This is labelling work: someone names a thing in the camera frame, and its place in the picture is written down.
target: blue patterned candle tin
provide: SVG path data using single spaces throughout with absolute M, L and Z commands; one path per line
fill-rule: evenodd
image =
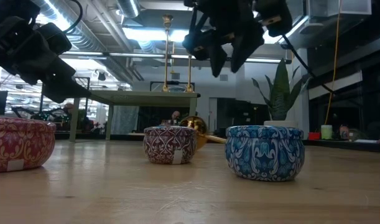
M 304 164 L 303 131 L 278 126 L 235 126 L 226 130 L 226 158 L 239 177 L 293 180 Z

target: wooden table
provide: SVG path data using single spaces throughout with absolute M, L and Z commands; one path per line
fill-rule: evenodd
M 232 174 L 221 144 L 170 166 L 141 142 L 58 141 L 44 168 L 0 174 L 0 223 L 380 223 L 380 154 L 307 147 L 296 181 L 270 183 Z
M 150 92 L 150 91 L 111 91 L 93 90 L 90 100 L 109 105 L 108 125 L 106 139 L 111 139 L 111 127 L 113 121 L 114 106 L 174 106 L 189 107 L 189 116 L 195 116 L 197 108 L 198 93 L 170 93 L 170 92 Z M 75 142 L 76 127 L 78 124 L 78 110 L 80 99 L 74 100 L 74 110 L 72 113 L 70 141 Z

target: green table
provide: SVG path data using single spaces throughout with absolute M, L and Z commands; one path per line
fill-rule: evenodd
M 114 106 L 166 106 L 166 107 L 189 107 L 190 116 L 195 116 L 198 93 L 165 93 L 150 91 L 115 91 L 93 90 L 89 100 L 109 105 L 108 125 L 106 139 L 111 139 L 111 127 Z M 74 108 L 71 120 L 70 141 L 75 142 L 76 127 L 78 124 L 79 98 L 74 100 Z

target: red object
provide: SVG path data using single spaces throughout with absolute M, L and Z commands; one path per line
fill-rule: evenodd
M 54 150 L 55 124 L 0 117 L 0 172 L 43 165 Z
M 190 162 L 197 145 L 195 130 L 178 126 L 158 126 L 144 130 L 144 150 L 156 164 Z
M 321 138 L 321 133 L 309 133 L 308 140 L 319 140 Z

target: white pot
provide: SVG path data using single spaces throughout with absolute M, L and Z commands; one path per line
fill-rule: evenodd
M 265 126 L 281 126 L 286 128 L 299 128 L 297 121 L 265 121 Z

